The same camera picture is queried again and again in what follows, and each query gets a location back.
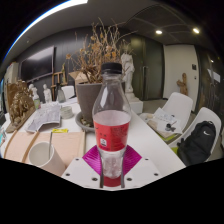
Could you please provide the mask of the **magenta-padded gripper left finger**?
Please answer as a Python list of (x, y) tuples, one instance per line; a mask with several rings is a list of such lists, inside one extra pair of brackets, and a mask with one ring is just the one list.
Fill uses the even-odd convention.
[(74, 158), (62, 177), (84, 188), (102, 187), (102, 162), (96, 146), (92, 147), (82, 158)]

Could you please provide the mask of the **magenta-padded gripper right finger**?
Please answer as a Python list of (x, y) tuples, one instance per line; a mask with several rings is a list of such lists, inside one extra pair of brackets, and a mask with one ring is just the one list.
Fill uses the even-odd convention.
[(162, 177), (151, 159), (142, 157), (131, 146), (126, 147), (122, 168), (122, 187), (124, 189), (140, 188)]

